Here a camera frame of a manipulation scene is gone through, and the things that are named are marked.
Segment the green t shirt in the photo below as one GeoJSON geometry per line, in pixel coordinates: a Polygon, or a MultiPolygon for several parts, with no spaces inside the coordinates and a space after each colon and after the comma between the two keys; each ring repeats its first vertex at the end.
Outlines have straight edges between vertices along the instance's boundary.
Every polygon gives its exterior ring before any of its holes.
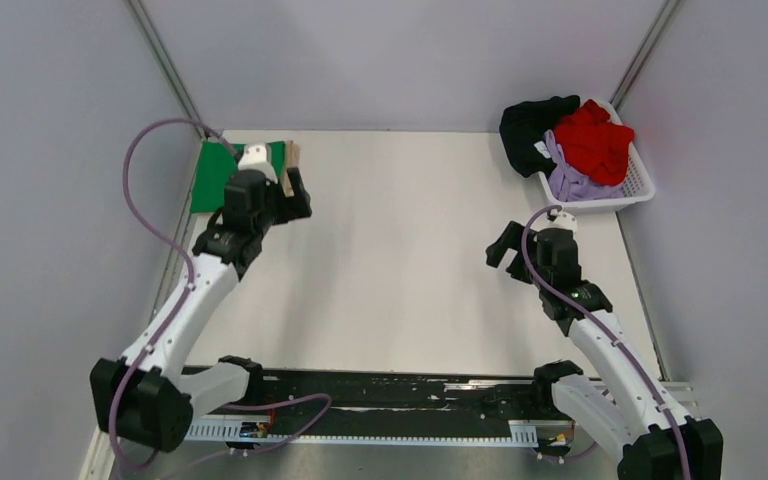
{"type": "MultiPolygon", "coordinates": [[[[283,180],[290,147],[287,141],[269,142],[270,163],[279,180],[283,180]]],[[[190,214],[212,214],[223,205],[224,187],[237,171],[226,148],[218,142],[203,142],[198,157],[195,181],[191,190],[190,214]]]]}

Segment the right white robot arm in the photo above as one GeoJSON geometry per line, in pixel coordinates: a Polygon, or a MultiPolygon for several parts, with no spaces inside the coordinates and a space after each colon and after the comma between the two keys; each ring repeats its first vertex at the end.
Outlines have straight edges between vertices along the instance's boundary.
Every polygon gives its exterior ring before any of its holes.
{"type": "Polygon", "coordinates": [[[511,221],[486,250],[496,268],[510,251],[514,279],[534,286],[545,315],[584,354],[598,387],[571,361],[535,370],[531,403],[544,417],[564,414],[616,465],[620,479],[719,479],[724,437],[698,419],[641,362],[603,291],[582,276],[571,223],[553,214],[534,230],[511,221]]]}

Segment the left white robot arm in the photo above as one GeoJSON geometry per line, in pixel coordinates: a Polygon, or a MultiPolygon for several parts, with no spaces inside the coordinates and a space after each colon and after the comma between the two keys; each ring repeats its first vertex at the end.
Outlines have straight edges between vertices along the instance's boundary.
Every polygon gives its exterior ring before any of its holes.
{"type": "Polygon", "coordinates": [[[167,303],[116,360],[100,359],[90,385],[100,429],[156,452],[174,451],[192,422],[227,404],[243,413],[266,400],[262,367],[227,355],[195,374],[185,365],[208,320],[262,251],[268,231],[311,216],[298,168],[285,171],[292,193],[252,168],[230,176],[224,203],[185,256],[167,303]]]}

